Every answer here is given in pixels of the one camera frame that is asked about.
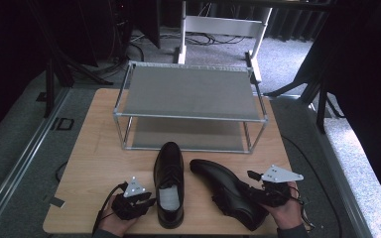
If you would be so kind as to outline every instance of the black leather shoe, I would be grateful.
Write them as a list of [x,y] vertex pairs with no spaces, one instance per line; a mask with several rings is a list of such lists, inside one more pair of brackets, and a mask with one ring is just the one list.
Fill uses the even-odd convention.
[[206,179],[213,191],[212,200],[224,215],[236,218],[251,231],[264,222],[268,211],[238,189],[243,181],[231,170],[218,163],[200,159],[190,161],[190,170]]
[[154,185],[160,225],[173,229],[184,221],[184,160],[179,146],[166,143],[154,165]]

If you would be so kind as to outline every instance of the shoe insole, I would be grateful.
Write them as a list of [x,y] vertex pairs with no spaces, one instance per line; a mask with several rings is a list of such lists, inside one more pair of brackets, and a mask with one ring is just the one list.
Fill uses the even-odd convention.
[[180,207],[178,187],[173,185],[159,190],[160,206],[165,210],[177,210]]

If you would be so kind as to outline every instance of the black stand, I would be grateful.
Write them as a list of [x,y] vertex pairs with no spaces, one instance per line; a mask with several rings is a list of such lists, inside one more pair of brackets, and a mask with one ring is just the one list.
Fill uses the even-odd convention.
[[68,65],[74,67],[79,72],[89,76],[92,80],[99,84],[104,85],[112,85],[113,82],[106,81],[79,63],[75,62],[73,59],[70,59],[66,56],[58,46],[58,43],[52,33],[49,24],[46,21],[45,14],[38,3],[37,0],[27,0],[27,5],[30,8],[38,26],[42,33],[42,40],[44,49],[46,51],[46,55],[49,58],[47,65],[47,74],[46,74],[46,113],[45,117],[48,117],[52,112],[55,104],[55,96],[54,96],[54,73],[58,76],[58,80],[61,83],[61,86],[64,87],[72,87],[73,86],[73,78],[70,74]]
[[360,9],[352,6],[340,5],[339,2],[329,11],[329,16],[317,36],[305,61],[302,63],[293,82],[269,93],[267,96],[277,97],[304,83],[308,86],[301,95],[304,103],[310,104],[319,93],[317,106],[317,127],[324,131],[324,114],[328,92],[329,78],[327,74],[340,54],[340,47],[346,40],[356,22],[360,20]]

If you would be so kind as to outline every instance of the black cable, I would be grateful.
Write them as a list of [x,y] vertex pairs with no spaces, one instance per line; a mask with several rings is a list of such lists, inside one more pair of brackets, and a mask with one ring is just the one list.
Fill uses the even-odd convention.
[[138,49],[139,53],[141,54],[141,61],[144,61],[144,52],[142,51],[142,49],[133,43],[129,43],[129,46],[132,46],[132,47]]
[[[110,0],[107,0],[107,3],[108,3],[108,6],[109,6],[109,12],[112,13],[113,10],[112,10],[112,6],[111,6],[111,2]],[[115,21],[113,19],[113,16],[114,14],[111,14],[111,21],[113,23],[113,40],[112,40],[112,46],[110,48],[110,53],[109,53],[109,56],[107,57],[107,59],[109,60],[111,58],[111,56],[113,55],[113,52],[114,52],[114,47],[115,47],[115,43],[116,43],[116,32],[117,32],[117,29],[116,29],[116,24],[115,24]]]
[[105,215],[104,217],[101,218],[101,216],[103,215],[104,208],[106,208],[107,203],[109,203],[109,200],[110,200],[110,198],[112,197],[113,193],[114,193],[117,189],[121,188],[121,186],[122,186],[122,184],[117,184],[117,185],[110,191],[110,193],[107,195],[106,200],[104,201],[103,205],[101,206],[101,209],[98,211],[97,217],[95,218],[94,226],[93,226],[93,228],[92,228],[92,234],[94,234],[94,232],[97,230],[97,228],[98,228],[98,224],[100,223],[100,221],[101,221],[102,219],[104,219],[104,218],[106,218],[106,217],[108,217],[108,216],[110,216],[110,215],[112,215],[112,214],[114,213],[114,212],[113,212],[113,213],[111,213],[111,214]]
[[118,73],[118,72],[121,71],[121,70],[126,71],[125,68],[120,67],[119,69],[117,69],[117,70],[114,71],[113,73],[111,73],[111,74],[109,74],[109,75],[107,75],[107,76],[104,76],[104,77],[102,77],[102,78],[108,78],[108,77],[111,77],[111,76],[113,76],[114,74]]
[[203,6],[202,10],[200,10],[199,14],[197,14],[199,17],[202,15],[206,7],[208,7],[208,9],[206,10],[205,17],[208,16],[209,10],[211,8],[211,3],[206,3],[205,6]]
[[197,46],[212,46],[212,45],[226,45],[226,44],[238,44],[242,42],[245,37],[242,37],[239,41],[237,42],[232,42],[233,40],[240,38],[240,37],[233,37],[230,40],[227,41],[219,41],[218,39],[215,38],[215,36],[207,33],[189,33],[188,36],[194,36],[194,37],[205,37],[207,38],[207,42],[202,42],[190,37],[186,37],[186,40],[188,43],[192,45],[197,45]]
[[[122,62],[120,60],[116,60],[114,65],[102,68],[102,69],[97,69],[97,70],[90,70],[92,73],[101,76],[102,74],[109,73],[109,72],[114,72],[113,74],[119,72],[122,67]],[[86,75],[83,75],[80,71],[78,71],[76,68],[70,67],[69,68],[72,72],[75,72],[80,75],[75,75],[72,74],[76,79],[87,79],[88,77]]]
[[308,224],[311,227],[311,229],[309,229],[308,231],[313,231],[316,227],[315,227],[315,225],[313,223],[311,223],[309,221],[308,217],[306,216],[306,213],[305,213],[305,205],[306,204],[305,204],[304,201],[301,200],[299,190],[297,188],[295,188],[295,187],[292,187],[292,186],[290,186],[290,188],[295,190],[297,192],[297,194],[298,194],[297,197],[290,196],[290,199],[295,200],[296,202],[298,202],[302,206],[301,209],[300,209],[300,213],[301,213],[302,219],[305,221],[306,224]]
[[308,165],[311,167],[311,169],[312,169],[312,172],[315,174],[315,176],[317,177],[317,181],[319,182],[319,185],[320,185],[320,187],[321,187],[321,189],[322,189],[322,191],[323,191],[323,193],[324,193],[324,195],[326,196],[326,199],[327,199],[327,201],[329,202],[329,205],[330,205],[330,207],[331,207],[331,209],[332,209],[332,211],[333,211],[333,214],[335,215],[335,219],[336,219],[336,222],[337,222],[337,224],[338,224],[338,229],[339,229],[339,231],[338,231],[338,235],[339,235],[339,237],[342,237],[342,227],[341,227],[341,220],[339,219],[339,216],[337,215],[337,213],[336,213],[336,208],[335,208],[335,206],[333,205],[333,203],[332,203],[332,201],[331,201],[331,199],[330,199],[330,197],[329,197],[329,194],[327,194],[327,192],[326,192],[326,190],[324,189],[324,185],[323,185],[323,183],[321,182],[321,180],[320,180],[320,178],[319,178],[319,176],[318,176],[318,173],[315,171],[315,169],[314,169],[314,166],[312,165],[312,163],[309,161],[309,159],[308,159],[308,157],[306,156],[306,154],[302,151],[302,149],[300,149],[300,147],[296,144],[296,143],[294,143],[292,140],[290,140],[288,137],[285,137],[285,136],[283,136],[283,135],[281,135],[281,137],[283,138],[283,139],[286,139],[288,142],[290,142],[301,154],[302,154],[302,156],[305,158],[305,160],[306,160],[306,162],[308,163]]
[[61,182],[61,179],[60,179],[60,177],[59,177],[59,173],[61,172],[61,169],[62,169],[64,166],[66,166],[66,164],[67,164],[67,162],[64,162],[63,164],[61,164],[61,165],[58,167],[57,171],[55,172],[55,177],[56,177],[56,179],[57,179],[58,182]]
[[338,110],[336,110],[335,106],[333,105],[333,103],[330,101],[329,97],[326,96],[326,102],[327,104],[329,104],[329,107],[330,109],[332,110],[333,114],[335,114],[336,117],[338,118],[345,118],[344,115],[341,115]]
[[109,217],[109,216],[111,216],[111,215],[113,215],[115,212],[113,211],[112,213],[110,213],[110,214],[108,214],[108,215],[105,215],[105,216],[103,216],[101,219],[100,219],[100,221],[101,220],[103,220],[103,219],[106,219],[107,217]]

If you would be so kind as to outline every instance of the tripod leg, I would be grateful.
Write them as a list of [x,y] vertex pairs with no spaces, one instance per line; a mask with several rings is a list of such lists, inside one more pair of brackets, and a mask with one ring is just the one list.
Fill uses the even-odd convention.
[[319,128],[319,131],[321,133],[325,134],[324,111],[325,111],[325,107],[326,107],[327,92],[322,88],[320,89],[319,103],[318,103],[318,107],[317,107],[317,127]]
[[113,82],[106,81],[103,78],[95,75],[94,73],[92,73],[90,70],[86,69],[81,64],[79,64],[79,63],[75,62],[74,60],[70,59],[63,52],[60,52],[60,54],[61,54],[63,60],[66,62],[66,64],[69,64],[69,65],[73,66],[76,70],[78,70],[79,72],[89,76],[95,82],[97,82],[99,84],[104,84],[104,85],[113,85]]
[[63,63],[60,56],[59,46],[53,32],[50,30],[45,14],[37,0],[27,0],[27,5],[33,14],[39,29],[43,36],[44,49],[49,58],[52,58],[52,70],[58,75],[58,80],[62,86],[73,86],[73,78],[70,75],[67,66]]
[[49,59],[46,65],[46,112],[45,118],[48,118],[55,106],[55,82],[54,65],[52,59]]
[[303,83],[298,83],[298,82],[291,82],[275,91],[272,91],[272,92],[267,92],[267,93],[264,93],[265,96],[272,96],[272,97],[278,97],[280,96],[281,94],[293,89],[293,88],[296,88],[300,85],[302,85]]

